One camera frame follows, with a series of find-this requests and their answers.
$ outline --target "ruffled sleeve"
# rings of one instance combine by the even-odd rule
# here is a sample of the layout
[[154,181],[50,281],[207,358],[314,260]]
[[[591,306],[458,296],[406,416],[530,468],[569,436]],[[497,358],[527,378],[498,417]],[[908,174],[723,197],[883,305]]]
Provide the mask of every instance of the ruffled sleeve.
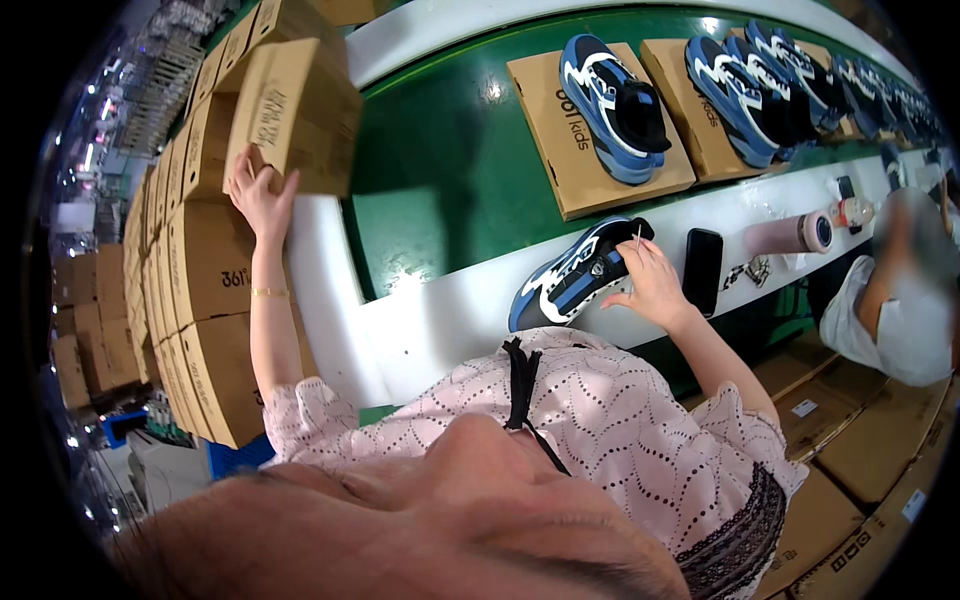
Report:
[[349,454],[348,433],[359,424],[356,410],[319,377],[275,388],[266,404],[263,423],[276,451],[270,465],[318,464]]
[[780,427],[762,413],[744,410],[740,392],[730,382],[690,415],[718,443],[743,452],[773,475],[787,500],[809,474],[804,465],[786,459],[786,439]]

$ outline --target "gold bracelet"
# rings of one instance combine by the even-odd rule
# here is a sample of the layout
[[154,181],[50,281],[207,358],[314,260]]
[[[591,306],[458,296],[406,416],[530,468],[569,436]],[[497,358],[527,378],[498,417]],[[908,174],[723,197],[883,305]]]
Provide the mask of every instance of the gold bracelet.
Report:
[[290,290],[273,287],[254,287],[250,290],[251,296],[290,296]]

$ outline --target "black smartphone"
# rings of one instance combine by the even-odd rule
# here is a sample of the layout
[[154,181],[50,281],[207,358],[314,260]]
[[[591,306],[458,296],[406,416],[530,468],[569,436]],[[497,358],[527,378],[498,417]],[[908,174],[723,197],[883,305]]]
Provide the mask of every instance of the black smartphone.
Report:
[[691,229],[686,235],[684,296],[705,317],[711,317],[717,307],[722,263],[723,237],[716,231]]

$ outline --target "black ribbon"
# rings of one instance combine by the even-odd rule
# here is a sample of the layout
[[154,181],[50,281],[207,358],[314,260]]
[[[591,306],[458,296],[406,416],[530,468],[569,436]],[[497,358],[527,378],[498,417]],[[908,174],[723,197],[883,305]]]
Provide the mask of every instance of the black ribbon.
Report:
[[516,431],[523,429],[523,425],[526,425],[530,429],[530,433],[534,434],[537,444],[550,457],[553,466],[559,472],[569,476],[570,472],[566,470],[556,452],[537,433],[533,423],[530,422],[530,400],[533,397],[534,383],[537,379],[537,367],[540,365],[540,352],[530,352],[530,356],[527,357],[526,352],[520,349],[518,338],[514,338],[510,342],[504,342],[503,349],[507,350],[507,354],[510,356],[510,418],[507,419],[507,424],[503,428]]

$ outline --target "fluorescent light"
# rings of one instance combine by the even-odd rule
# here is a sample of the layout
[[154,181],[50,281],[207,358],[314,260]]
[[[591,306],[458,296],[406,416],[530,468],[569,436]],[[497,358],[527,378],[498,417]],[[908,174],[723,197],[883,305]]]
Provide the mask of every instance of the fluorescent light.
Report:
[[86,147],[86,160],[84,160],[84,170],[90,170],[90,159],[93,158],[93,144],[89,144]]

